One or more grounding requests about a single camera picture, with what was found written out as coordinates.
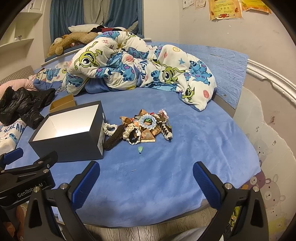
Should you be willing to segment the scream print pillow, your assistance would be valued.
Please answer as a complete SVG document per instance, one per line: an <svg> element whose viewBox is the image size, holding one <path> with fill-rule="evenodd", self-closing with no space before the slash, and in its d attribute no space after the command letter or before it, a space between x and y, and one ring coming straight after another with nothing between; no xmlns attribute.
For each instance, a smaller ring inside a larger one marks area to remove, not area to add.
<svg viewBox="0 0 296 241"><path fill-rule="evenodd" d="M8 126L1 123L0 155L13 151L16 148L26 126L25 122L20 118Z"/></svg>

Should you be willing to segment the black cream lace scrunchie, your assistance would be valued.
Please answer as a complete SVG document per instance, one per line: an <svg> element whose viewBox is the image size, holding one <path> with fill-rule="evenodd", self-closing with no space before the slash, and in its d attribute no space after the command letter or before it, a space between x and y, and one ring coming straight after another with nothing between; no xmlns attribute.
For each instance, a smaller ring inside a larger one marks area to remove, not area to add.
<svg viewBox="0 0 296 241"><path fill-rule="evenodd" d="M142 134L139 128L133 123L127 125L122 135L123 139L125 141L128 141L130 145L137 145L138 143L140 143L141 136Z"/></svg>

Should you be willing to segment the yellow award certificate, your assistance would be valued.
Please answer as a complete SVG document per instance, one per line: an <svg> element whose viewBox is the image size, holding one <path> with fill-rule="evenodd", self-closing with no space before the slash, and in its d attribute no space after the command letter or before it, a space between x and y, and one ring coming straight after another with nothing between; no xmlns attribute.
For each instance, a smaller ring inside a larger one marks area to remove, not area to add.
<svg viewBox="0 0 296 241"><path fill-rule="evenodd" d="M239 0L208 0L208 6L211 21L242 18Z"/></svg>

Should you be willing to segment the monster cartoon comforter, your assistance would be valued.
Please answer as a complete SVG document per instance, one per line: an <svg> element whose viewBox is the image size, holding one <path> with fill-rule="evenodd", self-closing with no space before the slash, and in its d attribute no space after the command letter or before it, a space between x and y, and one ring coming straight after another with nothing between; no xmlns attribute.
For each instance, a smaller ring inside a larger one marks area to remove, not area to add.
<svg viewBox="0 0 296 241"><path fill-rule="evenodd" d="M147 87L174 91L186 104L203 111L217 84L199 58L171 44L148 45L130 32L108 31L78 51L66 73L66 90L77 95L90 80L113 90Z"/></svg>

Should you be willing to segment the white wall shelf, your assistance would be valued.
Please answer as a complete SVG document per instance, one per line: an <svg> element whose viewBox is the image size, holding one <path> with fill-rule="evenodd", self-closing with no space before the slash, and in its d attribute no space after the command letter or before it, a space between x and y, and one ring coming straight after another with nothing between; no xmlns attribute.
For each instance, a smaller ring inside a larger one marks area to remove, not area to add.
<svg viewBox="0 0 296 241"><path fill-rule="evenodd" d="M43 15L46 1L30 1L12 21L1 38L1 53L30 45L34 40L34 27Z"/></svg>

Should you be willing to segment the small green hair clip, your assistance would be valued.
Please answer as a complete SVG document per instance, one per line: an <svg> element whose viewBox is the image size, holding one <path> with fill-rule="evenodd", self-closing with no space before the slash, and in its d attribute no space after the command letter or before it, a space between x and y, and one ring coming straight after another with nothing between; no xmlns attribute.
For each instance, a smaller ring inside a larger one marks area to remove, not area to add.
<svg viewBox="0 0 296 241"><path fill-rule="evenodd" d="M138 152L141 154L142 151L143 151L143 147L142 146L139 146L137 149L138 149Z"/></svg>

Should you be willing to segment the light blue crochet scrunchie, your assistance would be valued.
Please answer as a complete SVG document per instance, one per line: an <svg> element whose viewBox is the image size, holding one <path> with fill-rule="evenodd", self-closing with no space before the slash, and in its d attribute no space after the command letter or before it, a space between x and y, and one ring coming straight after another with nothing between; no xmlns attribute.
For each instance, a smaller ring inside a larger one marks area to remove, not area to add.
<svg viewBox="0 0 296 241"><path fill-rule="evenodd" d="M153 115L145 114L140 117L140 119L138 120L138 124L142 128L146 128L148 130L153 130L157 125L157 120Z"/></svg>

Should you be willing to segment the small brown cardboard box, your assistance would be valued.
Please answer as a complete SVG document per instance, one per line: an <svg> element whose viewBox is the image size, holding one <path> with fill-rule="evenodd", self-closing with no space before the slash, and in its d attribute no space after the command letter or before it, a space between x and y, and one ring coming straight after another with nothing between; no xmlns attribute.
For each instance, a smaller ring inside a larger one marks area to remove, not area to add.
<svg viewBox="0 0 296 241"><path fill-rule="evenodd" d="M61 97L53 101L49 108L49 113L54 113L66 108L71 108L76 106L73 94L68 94L67 96Z"/></svg>

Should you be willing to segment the dark open shoe box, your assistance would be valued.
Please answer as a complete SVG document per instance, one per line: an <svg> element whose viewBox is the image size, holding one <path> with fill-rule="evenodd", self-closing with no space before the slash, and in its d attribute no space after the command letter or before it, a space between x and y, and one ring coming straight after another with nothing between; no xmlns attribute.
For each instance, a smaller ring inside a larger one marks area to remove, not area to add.
<svg viewBox="0 0 296 241"><path fill-rule="evenodd" d="M101 101L48 114L29 139L39 157L57 153L57 161L92 161L103 158L106 123Z"/></svg>

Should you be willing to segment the black puffer jacket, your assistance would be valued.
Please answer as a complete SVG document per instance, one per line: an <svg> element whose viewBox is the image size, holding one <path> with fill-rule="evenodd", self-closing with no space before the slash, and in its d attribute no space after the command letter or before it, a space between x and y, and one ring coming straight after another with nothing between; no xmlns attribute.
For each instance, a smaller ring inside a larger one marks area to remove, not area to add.
<svg viewBox="0 0 296 241"><path fill-rule="evenodd" d="M51 104L55 93L54 88L29 91L24 87L13 90L9 86L1 97L1 123L9 126L20 118L35 130L44 119L40 110Z"/></svg>

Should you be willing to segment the brown teddy bear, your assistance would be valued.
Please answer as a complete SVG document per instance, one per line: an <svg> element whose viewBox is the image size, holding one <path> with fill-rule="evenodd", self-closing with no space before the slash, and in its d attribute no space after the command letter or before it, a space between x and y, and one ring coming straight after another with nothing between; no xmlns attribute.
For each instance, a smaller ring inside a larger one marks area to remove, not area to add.
<svg viewBox="0 0 296 241"><path fill-rule="evenodd" d="M64 50L74 46L74 44L88 44L95 39L97 33L94 32L73 32L63 37L57 38L49 47L47 57L61 55Z"/></svg>

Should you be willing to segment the white lace scrunchie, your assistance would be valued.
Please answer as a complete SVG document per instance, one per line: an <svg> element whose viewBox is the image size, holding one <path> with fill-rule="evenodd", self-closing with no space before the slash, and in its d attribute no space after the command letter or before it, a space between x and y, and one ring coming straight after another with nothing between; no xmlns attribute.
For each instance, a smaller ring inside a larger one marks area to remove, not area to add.
<svg viewBox="0 0 296 241"><path fill-rule="evenodd" d="M117 129L118 125L116 124L104 123L103 125L103 131L107 136L112 136Z"/></svg>

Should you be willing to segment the pink quilted blanket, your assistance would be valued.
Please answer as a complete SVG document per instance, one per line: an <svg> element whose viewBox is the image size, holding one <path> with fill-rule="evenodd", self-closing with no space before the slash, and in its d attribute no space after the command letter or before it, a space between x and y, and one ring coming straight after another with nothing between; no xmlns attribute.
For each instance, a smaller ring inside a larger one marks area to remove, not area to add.
<svg viewBox="0 0 296 241"><path fill-rule="evenodd" d="M24 87L29 91L37 91L33 85L33 81L29 79L16 79L10 80L0 86L1 95L4 94L5 90L11 86L13 90L18 90L21 87Z"/></svg>

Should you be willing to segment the blue window curtain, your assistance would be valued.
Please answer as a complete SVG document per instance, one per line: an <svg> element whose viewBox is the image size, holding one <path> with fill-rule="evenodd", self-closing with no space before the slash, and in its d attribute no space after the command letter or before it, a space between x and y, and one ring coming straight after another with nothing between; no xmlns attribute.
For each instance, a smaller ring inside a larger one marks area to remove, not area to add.
<svg viewBox="0 0 296 241"><path fill-rule="evenodd" d="M51 1L51 41L69 33L70 26L95 24L129 28L143 37L143 1Z"/></svg>

